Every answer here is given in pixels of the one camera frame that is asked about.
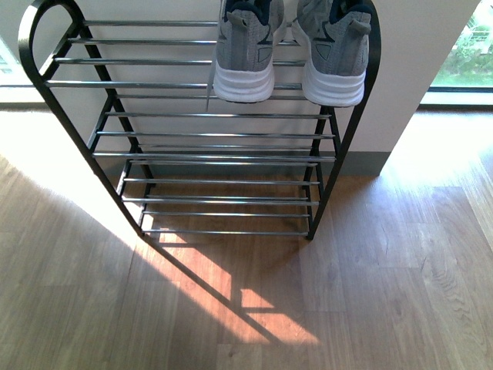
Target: black metal frame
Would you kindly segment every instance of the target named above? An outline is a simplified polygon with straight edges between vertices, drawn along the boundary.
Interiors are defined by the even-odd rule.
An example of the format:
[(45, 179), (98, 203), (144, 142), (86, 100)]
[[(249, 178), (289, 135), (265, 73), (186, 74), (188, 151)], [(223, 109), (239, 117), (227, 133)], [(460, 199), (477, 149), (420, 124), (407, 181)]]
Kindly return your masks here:
[[(348, 153), (351, 141), (356, 132), (358, 123), (360, 122), (364, 108), (367, 104), (368, 98), (373, 89), (375, 79), (377, 77), (378, 68), (380, 65), (381, 57), (381, 35), (380, 26), (378, 21), (377, 12), (374, 9), (374, 5), (371, 0), (367, 0), (366, 3), (374, 10), (374, 16), (372, 17), (372, 33), (370, 35), (370, 51), (369, 51), (369, 65), (367, 68), (367, 75), (364, 82), (365, 91), (362, 102), (354, 107), (354, 111), (350, 117), (347, 129), (344, 133), (344, 138), (340, 139), (339, 129), (336, 120), (336, 113), (333, 107), (322, 106), (320, 108), (320, 114), (317, 115), (300, 115), (300, 114), (212, 114), (212, 113), (132, 113), (126, 112), (122, 99), (179, 99), (180, 96), (145, 96), (145, 95), (122, 95), (118, 94), (118, 88), (147, 88), (147, 89), (203, 89), (205, 90), (206, 84), (190, 84), (190, 83), (164, 83), (164, 82), (117, 82), (112, 81), (108, 69), (108, 65), (145, 65), (145, 66), (194, 66), (194, 65), (206, 65), (207, 61), (156, 61), (150, 59), (103, 59), (99, 52), (99, 44), (146, 44), (146, 45), (212, 45), (214, 42), (209, 41), (196, 41), (196, 40), (133, 40), (133, 39), (94, 39), (90, 31), (92, 26), (145, 26), (145, 27), (180, 27), (180, 26), (193, 26), (193, 27), (210, 27), (215, 26), (215, 22), (133, 22), (133, 21), (86, 21), (84, 16), (74, 2), (74, 0), (35, 0), (31, 6), (26, 10), (19, 30), (19, 52), (21, 57), (21, 63), (26, 71), (28, 77), (32, 80), (35, 88), (41, 93), (43, 99), (48, 104), (49, 108), (57, 116), (60, 123), (71, 137), (72, 141), (76, 144), (80, 153), (83, 155), (86, 162), (91, 166), (93, 172), (101, 180), (103, 186), (108, 190), (110, 196), (116, 202), (119, 209), (125, 215), (126, 219), (130, 222), (134, 230), (146, 241), (149, 241), (148, 237), (154, 233), (193, 233), (193, 234), (257, 234), (257, 235), (297, 235), (305, 236), (307, 239), (312, 240), (315, 232), (318, 228), (320, 220), (324, 214), (325, 207), (330, 198), (337, 177), (343, 166), (344, 159)], [(64, 34), (59, 44), (55, 48), (55, 51), (48, 57), (43, 67), (38, 70), (35, 65), (33, 57), (33, 39), (38, 27), (39, 21), (42, 16), (51, 8), (61, 5), (71, 16), (72, 24), (69, 26), (67, 32)], [(89, 58), (87, 59), (70, 59), (66, 58), (66, 55), (72, 44), (82, 43), (84, 44)], [(295, 42), (283, 42), (283, 45), (293, 46)], [(62, 64), (73, 65), (91, 65), (97, 71), (100, 81), (54, 81), (52, 80), (58, 67)], [(301, 61), (277, 61), (277, 66), (302, 66)], [(103, 108), (99, 115), (98, 122), (89, 138), (88, 143), (85, 143), (82, 137), (79, 135), (77, 129), (74, 127), (69, 116), (60, 105), (59, 101), (54, 96), (52, 89), (61, 87), (86, 87), (86, 88), (103, 88), (106, 91), (107, 99), (104, 102)], [(299, 84), (277, 84), (276, 90), (300, 90)], [(205, 96), (186, 96), (187, 99), (205, 99)], [(292, 99), (300, 100), (301, 96), (285, 96), (278, 95), (273, 96), (271, 99)], [(105, 125), (110, 116), (116, 116), (121, 124), (123, 131), (111, 132), (105, 131)], [(280, 134), (280, 133), (236, 133), (234, 135), (225, 134), (224, 136), (234, 136), (238, 139), (254, 137), (256, 139), (270, 139), (270, 140), (284, 140), (293, 138), (303, 138), (311, 140), (311, 146), (308, 148), (297, 148), (298, 150), (308, 150), (307, 155), (250, 155), (250, 154), (233, 154), (230, 155), (224, 153), (208, 153), (208, 154), (195, 154), (190, 152), (178, 152), (178, 153), (156, 153), (156, 152), (144, 152), (143, 147), (146, 145), (141, 144), (140, 137), (145, 136), (177, 136), (177, 137), (221, 137), (218, 133), (139, 133), (136, 132), (131, 123), (133, 117), (151, 116), (151, 117), (193, 117), (194, 119), (215, 117), (217, 119), (316, 119), (317, 127), (314, 133), (309, 134)], [(326, 121), (329, 119), (331, 134), (324, 134)], [(125, 153), (105, 153), (96, 152), (96, 148), (99, 145), (99, 139), (101, 137), (125, 137), (130, 144), (130, 150)], [(320, 155), (320, 143), (322, 140), (332, 140), (334, 145), (334, 156), (321, 156)], [(199, 145), (196, 149), (237, 149), (237, 148), (249, 148), (248, 145)], [(287, 149), (286, 146), (252, 146), (252, 149)], [(118, 185), (114, 187), (105, 171), (99, 165), (97, 158), (99, 157), (111, 157), (117, 156), (125, 160), (125, 165), (122, 170), (121, 177)], [(334, 162), (330, 171), (328, 181), (324, 183), (323, 175), (323, 162)], [(278, 186), (297, 186), (304, 190), (305, 197), (300, 198), (282, 198), (282, 197), (195, 197), (195, 196), (166, 196), (152, 194), (153, 188), (157, 184), (161, 183), (223, 183), (228, 184), (227, 180), (177, 180), (177, 179), (162, 179), (154, 178), (151, 166), (166, 165), (210, 165), (210, 166), (233, 166), (235, 164), (250, 164), (255, 166), (275, 166), (275, 167), (291, 167), (302, 166), (305, 167), (304, 178), (302, 181), (255, 181), (255, 180), (239, 180), (234, 183), (243, 183), (249, 185), (278, 185)], [(143, 178), (132, 178), (129, 174), (134, 165), (138, 165), (143, 171)], [(128, 183), (144, 183), (145, 190), (141, 197), (125, 198), (123, 197), (126, 185)], [(311, 187), (316, 187), (319, 200), (314, 200), (312, 197), (313, 190)], [(135, 220), (126, 207), (126, 203), (133, 202), (141, 204), (141, 214), (137, 220)], [(257, 214), (234, 214), (234, 213), (212, 213), (212, 212), (156, 212), (148, 210), (150, 204), (247, 204), (247, 205), (262, 205), (262, 206), (303, 206), (307, 208), (307, 212), (303, 214), (273, 214), (273, 213), (257, 213)], [(146, 214), (165, 214), (167, 216), (173, 215), (188, 215), (190, 217), (302, 217), (307, 219), (307, 231), (299, 232), (276, 232), (276, 231), (220, 231), (220, 230), (161, 230), (161, 229), (149, 229), (143, 230), (143, 218)]]

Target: white wall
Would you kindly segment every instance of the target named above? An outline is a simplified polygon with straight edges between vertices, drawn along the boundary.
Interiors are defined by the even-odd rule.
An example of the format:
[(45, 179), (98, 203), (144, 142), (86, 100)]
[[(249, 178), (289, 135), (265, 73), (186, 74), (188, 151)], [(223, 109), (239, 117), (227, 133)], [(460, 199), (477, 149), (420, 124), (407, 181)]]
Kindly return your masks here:
[[(2, 0), (0, 2), (0, 14), (2, 14), (0, 34), (11, 49), (16, 49), (18, 24), (29, 3), (30, 1), (26, 0)], [(215, 20), (219, 7), (217, 0), (181, 0), (180, 2), (173, 0), (148, 0), (146, 2), (79, 0), (78, 3), (87, 19), (195, 18)], [(285, 3), (288, 20), (291, 20), (294, 17), (297, 0), (285, 0)], [(381, 22), (381, 68), (352, 150), (390, 152), (470, 18), (478, 0), (448, 0), (447, 2), (374, 0), (374, 3)], [(54, 20), (50, 22), (57, 23), (58, 18), (59, 16), (54, 14), (52, 18)], [(150, 36), (156, 36), (156, 33), (152, 34), (152, 32), (159, 32), (159, 30), (145, 29), (144, 32)], [(152, 69), (149, 69), (147, 74), (148, 76), (144, 74), (142, 77), (150, 81), (156, 80), (156, 74), (153, 74)], [(189, 76), (187, 72), (182, 76), (178, 72), (177, 75), (177, 78)], [(73, 72), (66, 76), (69, 79), (77, 78)], [(299, 76), (295, 75), (291, 78), (298, 79)], [(74, 96), (64, 95), (62, 98), (75, 110), (75, 116), (82, 117), (80, 127), (85, 136), (92, 128), (92, 124), (89, 123), (92, 117), (87, 115), (87, 106), (90, 103), (100, 105), (102, 97), (91, 91), (85, 98), (76, 96), (76, 94)], [(238, 108), (242, 111), (254, 111), (255, 109), (255, 106)], [(284, 107), (280, 104), (275, 109), (284, 109)], [(308, 108), (299, 105), (295, 106), (295, 109), (304, 111)], [(340, 109), (342, 121), (347, 119), (349, 114), (349, 109)], [(291, 129), (289, 123), (279, 127), (279, 130)]]

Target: sneaker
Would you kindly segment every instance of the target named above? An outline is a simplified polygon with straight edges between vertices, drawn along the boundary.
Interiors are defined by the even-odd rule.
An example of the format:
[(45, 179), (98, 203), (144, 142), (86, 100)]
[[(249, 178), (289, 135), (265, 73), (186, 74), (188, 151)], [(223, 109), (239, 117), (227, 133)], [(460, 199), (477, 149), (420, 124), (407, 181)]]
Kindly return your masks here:
[(304, 95), (323, 106), (355, 106), (364, 94), (371, 9), (362, 0), (299, 0), (293, 36), (308, 49)]
[(285, 34), (283, 0), (226, 0), (216, 45), (216, 95), (236, 103), (268, 99), (274, 88), (273, 46)]

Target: wooden floor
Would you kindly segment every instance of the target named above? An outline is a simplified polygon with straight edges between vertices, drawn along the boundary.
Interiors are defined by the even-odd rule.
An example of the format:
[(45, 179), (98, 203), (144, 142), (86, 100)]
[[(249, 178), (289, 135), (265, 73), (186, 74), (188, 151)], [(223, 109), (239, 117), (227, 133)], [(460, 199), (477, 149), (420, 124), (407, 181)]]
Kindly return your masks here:
[(49, 115), (0, 116), (0, 368), (493, 369), (491, 114), (416, 114), (380, 177), (340, 179), (311, 243), (161, 254), (70, 143), (52, 161)]

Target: window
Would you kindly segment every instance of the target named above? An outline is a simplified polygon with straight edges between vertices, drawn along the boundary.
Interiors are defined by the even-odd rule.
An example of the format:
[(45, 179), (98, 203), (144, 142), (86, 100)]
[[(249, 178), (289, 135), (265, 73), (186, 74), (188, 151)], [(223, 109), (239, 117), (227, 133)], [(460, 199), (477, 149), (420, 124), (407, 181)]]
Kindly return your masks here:
[(431, 91), (493, 90), (493, 0), (482, 0), (464, 27)]

